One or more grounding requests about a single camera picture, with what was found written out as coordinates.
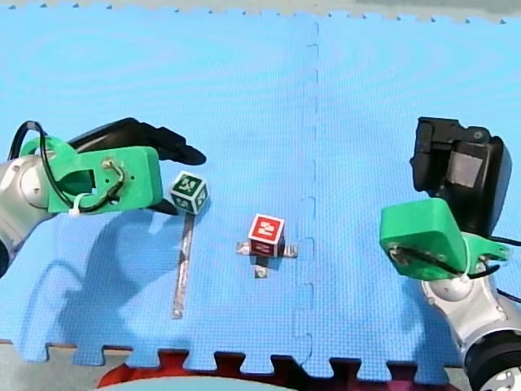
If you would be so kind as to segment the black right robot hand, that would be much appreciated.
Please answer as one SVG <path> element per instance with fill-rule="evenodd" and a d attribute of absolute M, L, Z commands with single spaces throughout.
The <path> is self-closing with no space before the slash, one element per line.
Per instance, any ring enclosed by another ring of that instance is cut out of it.
<path fill-rule="evenodd" d="M 502 138 L 456 119 L 421 116 L 409 163 L 414 189 L 444 200 L 461 231 L 492 235 L 512 173 Z"/>

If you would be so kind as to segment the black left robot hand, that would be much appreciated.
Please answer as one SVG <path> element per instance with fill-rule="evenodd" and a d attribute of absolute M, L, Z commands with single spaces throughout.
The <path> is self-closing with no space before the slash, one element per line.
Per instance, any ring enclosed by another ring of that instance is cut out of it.
<path fill-rule="evenodd" d="M 160 160 L 184 165 L 201 165 L 206 161 L 206 156 L 188 145 L 180 134 L 132 117 L 101 125 L 70 139 L 68 144 L 80 153 L 139 146 L 155 148 Z M 208 189 L 205 185 L 197 184 L 194 191 L 178 193 L 172 196 L 171 201 L 161 200 L 149 209 L 168 215 L 177 215 L 181 209 L 196 215 L 204 206 Z"/>

